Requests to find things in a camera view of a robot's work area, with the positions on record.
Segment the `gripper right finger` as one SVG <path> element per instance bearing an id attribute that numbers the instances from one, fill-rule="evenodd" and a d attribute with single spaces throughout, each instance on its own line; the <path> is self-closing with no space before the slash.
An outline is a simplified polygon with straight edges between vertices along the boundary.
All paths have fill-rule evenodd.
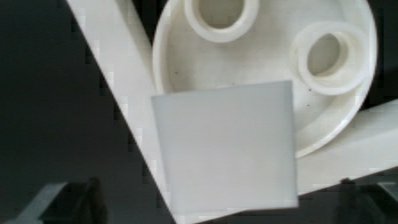
<path id="1" fill-rule="evenodd" d="M 398 224 L 398 183 L 341 181 L 338 224 Z"/>

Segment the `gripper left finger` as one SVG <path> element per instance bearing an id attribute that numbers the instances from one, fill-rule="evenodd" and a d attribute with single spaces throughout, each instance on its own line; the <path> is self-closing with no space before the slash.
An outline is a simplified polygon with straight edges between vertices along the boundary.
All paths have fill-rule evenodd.
<path id="1" fill-rule="evenodd" d="M 11 224 L 109 224 L 100 179 L 48 184 Z"/>

